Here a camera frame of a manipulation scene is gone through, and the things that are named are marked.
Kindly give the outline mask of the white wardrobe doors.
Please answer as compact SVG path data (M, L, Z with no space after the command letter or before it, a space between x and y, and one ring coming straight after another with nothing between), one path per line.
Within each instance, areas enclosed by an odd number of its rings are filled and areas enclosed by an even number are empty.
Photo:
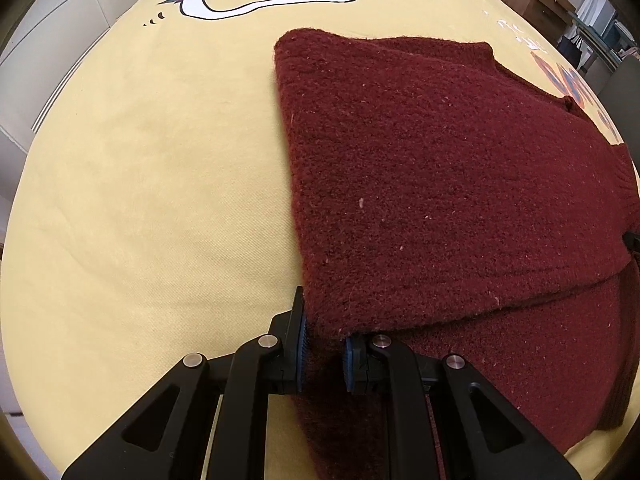
M12 200L32 140L90 48L138 0L36 0L1 51L1 196Z

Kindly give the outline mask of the yellow dinosaur print bedsheet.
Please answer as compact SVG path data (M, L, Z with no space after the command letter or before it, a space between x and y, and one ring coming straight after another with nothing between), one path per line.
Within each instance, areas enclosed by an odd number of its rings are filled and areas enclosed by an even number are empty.
M4 245L9 374L58 468L186 353L232 352L304 287L274 64L295 29L484 42L623 144L578 73L500 0L139 0L44 118ZM620 426L562 452L593 478L638 413L632 390Z

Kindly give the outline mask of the dark red knit sweater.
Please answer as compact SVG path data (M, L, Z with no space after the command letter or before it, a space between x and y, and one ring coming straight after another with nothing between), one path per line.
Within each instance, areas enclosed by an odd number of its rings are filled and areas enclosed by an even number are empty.
M274 47L322 479L384 474L347 337L464 356L560 451L623 422L639 362L628 150L489 44L295 29Z

